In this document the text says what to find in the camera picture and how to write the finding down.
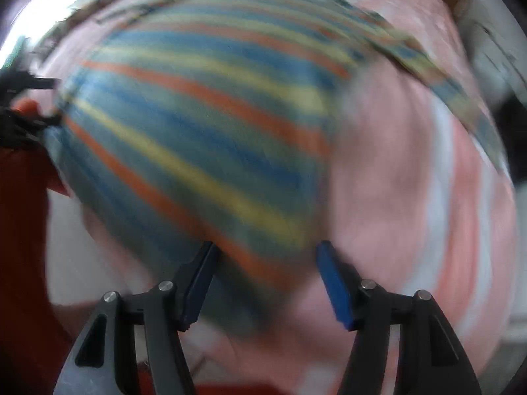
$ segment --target pink bedsheet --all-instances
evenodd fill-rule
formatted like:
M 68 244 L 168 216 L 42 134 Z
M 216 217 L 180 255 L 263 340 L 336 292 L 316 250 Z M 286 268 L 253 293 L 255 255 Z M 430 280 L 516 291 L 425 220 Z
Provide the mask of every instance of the pink bedsheet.
M 121 0 L 104 12 L 137 1 Z M 441 0 L 348 1 L 413 34 L 484 105 Z M 41 74 L 66 78 L 118 21 L 97 25 L 90 19 L 80 25 Z M 49 93 L 34 96 L 43 108 L 51 107 Z M 331 165 L 323 234 L 363 276 L 384 288 L 431 291 L 480 371 L 509 316 L 515 262 L 510 181 L 439 99 L 387 59 L 379 57 L 350 85 L 344 102 L 346 126 Z M 153 281 L 146 270 L 93 216 L 86 221 L 109 263 L 124 278 L 139 278 L 149 287 Z M 230 370 L 301 395 L 335 393 L 353 340 L 335 320 L 315 271 L 265 333 L 239 340 L 200 322 L 185 337 Z M 395 335 L 387 389 L 393 385 L 396 350 Z

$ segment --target white stripe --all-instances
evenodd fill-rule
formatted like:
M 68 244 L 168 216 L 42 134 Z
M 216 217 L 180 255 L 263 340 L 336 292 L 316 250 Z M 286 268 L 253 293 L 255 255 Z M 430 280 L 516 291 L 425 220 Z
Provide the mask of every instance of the white stripe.
M 305 372 L 295 395 L 329 395 L 338 377 L 338 369 L 330 365 L 311 365 Z
M 478 207 L 479 254 L 476 268 L 476 281 L 468 308 L 459 321 L 456 332 L 459 337 L 467 336 L 473 325 L 481 318 L 492 284 L 492 245 L 491 245 L 491 206 L 494 193 L 496 170 L 486 158 L 481 146 L 474 142 L 481 156 L 481 187 Z
M 450 193 L 454 172 L 452 114 L 438 97 L 433 96 L 431 114 L 435 126 L 432 147 L 429 203 L 426 208 L 427 235 L 412 276 L 402 294 L 417 290 L 434 291 L 443 265 L 449 233 Z

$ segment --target metal screw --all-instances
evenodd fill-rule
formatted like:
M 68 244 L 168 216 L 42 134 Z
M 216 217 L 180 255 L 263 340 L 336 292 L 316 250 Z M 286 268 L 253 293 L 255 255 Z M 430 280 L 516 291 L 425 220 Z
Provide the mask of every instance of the metal screw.
M 117 292 L 115 291 L 108 291 L 106 294 L 102 297 L 106 303 L 110 303 L 111 301 L 114 301 L 117 298 Z
M 431 294 L 428 291 L 426 291 L 426 290 L 419 290 L 417 292 L 417 296 L 421 300 L 430 300 L 431 299 Z
M 362 282 L 360 282 L 360 286 L 362 286 L 362 288 L 364 288 L 365 290 L 372 290 L 377 286 L 377 284 L 371 279 L 363 279 Z
M 169 291 L 169 290 L 172 289 L 173 286 L 174 286 L 174 284 L 172 283 L 172 281 L 163 281 L 157 287 L 161 291 Z

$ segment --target striped cloth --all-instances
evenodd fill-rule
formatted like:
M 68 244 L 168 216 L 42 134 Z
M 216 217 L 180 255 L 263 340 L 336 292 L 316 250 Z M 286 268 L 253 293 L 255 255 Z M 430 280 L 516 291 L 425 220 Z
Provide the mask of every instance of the striped cloth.
M 445 102 L 501 170 L 491 122 L 415 39 L 345 0 L 156 0 L 65 83 L 48 151 L 159 278 L 203 240 L 229 256 L 204 314 L 246 332 L 297 286 L 341 96 L 381 53 Z

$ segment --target black robotic claw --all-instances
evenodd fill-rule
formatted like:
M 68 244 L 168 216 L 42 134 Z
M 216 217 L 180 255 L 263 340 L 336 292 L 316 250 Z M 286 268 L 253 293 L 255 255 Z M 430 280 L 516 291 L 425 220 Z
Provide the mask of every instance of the black robotic claw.
M 144 325 L 157 395 L 196 393 L 177 331 L 198 318 L 221 251 L 205 242 L 195 259 L 170 281 L 121 297 L 107 292 L 77 338 L 55 386 L 55 395 L 139 395 L 134 332 Z
M 401 326 L 395 395 L 481 395 L 459 339 L 429 292 L 386 292 L 342 263 L 330 242 L 317 247 L 317 265 L 337 318 L 357 331 L 339 395 L 381 393 L 393 324 Z

